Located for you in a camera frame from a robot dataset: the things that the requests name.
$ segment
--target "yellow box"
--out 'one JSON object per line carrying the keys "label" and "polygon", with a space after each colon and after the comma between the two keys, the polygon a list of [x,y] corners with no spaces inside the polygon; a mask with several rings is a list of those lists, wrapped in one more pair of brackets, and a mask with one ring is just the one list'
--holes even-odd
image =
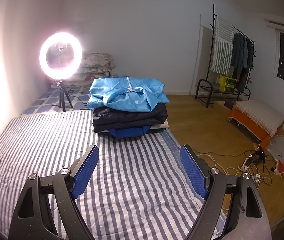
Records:
{"label": "yellow box", "polygon": [[220,75],[220,78],[219,78],[220,91],[233,93],[235,90],[236,82],[237,80],[234,78],[229,78],[229,77]]}

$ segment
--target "silver bolt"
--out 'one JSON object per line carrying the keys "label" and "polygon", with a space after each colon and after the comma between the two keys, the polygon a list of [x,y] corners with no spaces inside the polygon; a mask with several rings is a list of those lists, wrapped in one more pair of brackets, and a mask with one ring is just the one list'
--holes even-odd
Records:
{"label": "silver bolt", "polygon": [[246,179],[250,179],[251,178],[250,174],[248,174],[247,172],[243,173],[243,177],[246,178]]}
{"label": "silver bolt", "polygon": [[211,172],[213,173],[213,174],[219,174],[219,169],[217,169],[217,168],[212,168],[211,169]]}
{"label": "silver bolt", "polygon": [[35,173],[32,173],[30,176],[29,176],[29,179],[35,179],[37,177],[37,175]]}
{"label": "silver bolt", "polygon": [[66,174],[68,174],[68,172],[69,172],[69,169],[68,169],[68,168],[64,168],[64,169],[62,169],[62,170],[60,171],[60,173],[61,173],[62,175],[66,175]]}

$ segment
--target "white wall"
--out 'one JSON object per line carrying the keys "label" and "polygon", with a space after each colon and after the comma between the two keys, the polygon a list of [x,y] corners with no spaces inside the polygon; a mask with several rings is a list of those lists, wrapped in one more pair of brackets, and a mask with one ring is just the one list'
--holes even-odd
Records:
{"label": "white wall", "polygon": [[252,99],[267,103],[284,115],[284,80],[274,76],[276,31],[266,26],[265,14],[248,14],[248,33],[255,39],[256,58],[252,71]]}
{"label": "white wall", "polygon": [[245,31],[246,13],[232,0],[65,0],[63,20],[86,51],[112,54],[120,75],[157,78],[165,91],[187,93],[200,30],[200,48],[205,40],[196,74],[204,69],[200,75],[206,75],[213,3],[217,14]]}
{"label": "white wall", "polygon": [[0,134],[47,89],[38,55],[59,28],[61,0],[0,0]]}

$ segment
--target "clothes rack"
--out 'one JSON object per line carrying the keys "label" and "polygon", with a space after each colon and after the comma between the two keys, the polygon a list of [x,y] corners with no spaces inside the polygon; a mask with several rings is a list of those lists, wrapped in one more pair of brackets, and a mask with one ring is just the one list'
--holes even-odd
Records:
{"label": "clothes rack", "polygon": [[[222,91],[214,91],[213,90],[213,85],[212,83],[208,80],[208,77],[209,77],[209,72],[210,72],[210,65],[211,65],[211,60],[212,60],[212,51],[213,51],[213,42],[214,42],[214,25],[215,25],[215,17],[217,15],[215,14],[215,5],[213,4],[213,25],[211,25],[212,27],[212,41],[211,41],[211,52],[210,52],[210,60],[209,60],[209,65],[208,65],[208,71],[206,73],[206,78],[205,79],[200,79],[198,81],[198,85],[197,85],[197,88],[196,88],[196,93],[195,93],[195,97],[194,99],[199,99],[200,101],[202,101],[205,105],[206,108],[209,107],[209,104],[213,104],[214,102],[210,102],[212,98],[220,98],[220,97],[212,97],[212,94],[213,93],[218,93],[218,94],[226,94],[226,95],[236,95],[237,98],[236,100],[239,100],[240,96],[247,96],[247,99],[249,100],[250,97],[251,97],[251,91],[248,89],[247,85],[248,83],[251,83],[250,81],[250,76],[251,76],[251,70],[254,70],[254,68],[250,68],[249,70],[249,73],[248,73],[248,77],[247,77],[247,81],[246,81],[246,84],[245,84],[245,88],[244,90],[247,90],[248,93],[245,93],[244,91],[241,92],[241,91],[238,91],[238,90],[235,90],[234,92],[222,92]],[[239,33],[241,33],[243,36],[245,36],[246,38],[248,38],[252,43],[253,43],[253,57],[256,57],[254,55],[255,51],[254,51],[254,44],[255,44],[255,41],[252,41],[249,37],[247,37],[243,32],[241,32],[238,28],[236,28],[235,26],[233,26],[234,29],[236,29]],[[205,82],[207,84],[209,84],[209,87],[208,86],[201,86],[201,82]],[[199,93],[199,89],[203,89],[205,90],[206,92],[209,92],[209,96],[208,97],[198,97],[198,93]]]}

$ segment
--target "blue gripper pad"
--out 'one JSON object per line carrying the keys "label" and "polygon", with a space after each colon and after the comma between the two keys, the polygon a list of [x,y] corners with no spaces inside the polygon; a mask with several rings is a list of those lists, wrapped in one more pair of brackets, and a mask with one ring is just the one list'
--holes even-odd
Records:
{"label": "blue gripper pad", "polygon": [[195,192],[206,199],[209,192],[205,187],[205,177],[185,146],[180,149],[180,159]]}
{"label": "blue gripper pad", "polygon": [[71,196],[76,199],[79,195],[83,194],[89,180],[93,174],[95,167],[99,160],[99,148],[94,145],[87,159],[82,164],[81,168],[74,176],[74,187],[71,192]]}

